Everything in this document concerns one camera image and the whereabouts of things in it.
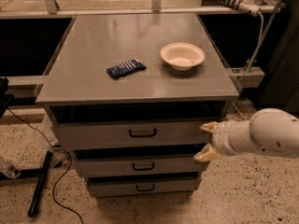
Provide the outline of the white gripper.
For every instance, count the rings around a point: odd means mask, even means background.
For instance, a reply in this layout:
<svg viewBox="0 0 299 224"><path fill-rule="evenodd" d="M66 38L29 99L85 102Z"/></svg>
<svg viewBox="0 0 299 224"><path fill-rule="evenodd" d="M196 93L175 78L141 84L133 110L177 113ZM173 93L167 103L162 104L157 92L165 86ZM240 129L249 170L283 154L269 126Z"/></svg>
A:
<svg viewBox="0 0 299 224"><path fill-rule="evenodd" d="M196 161L208 162L221 157L221 154L233 156L247 151L249 145L249 123L247 121L217 121L200 126L204 132L213 133L212 145L206 144L193 158Z"/></svg>

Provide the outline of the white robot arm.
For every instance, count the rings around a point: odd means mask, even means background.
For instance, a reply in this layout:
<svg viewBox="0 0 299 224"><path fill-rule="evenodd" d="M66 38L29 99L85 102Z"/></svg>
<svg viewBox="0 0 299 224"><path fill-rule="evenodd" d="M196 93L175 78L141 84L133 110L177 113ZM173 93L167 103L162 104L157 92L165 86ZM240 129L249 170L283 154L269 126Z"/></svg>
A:
<svg viewBox="0 0 299 224"><path fill-rule="evenodd" d="M299 157L299 119L283 110L266 108L256 112L249 120L213 121L203 124L201 129L211 133L211 138L193 156L200 162L245 153Z"/></svg>

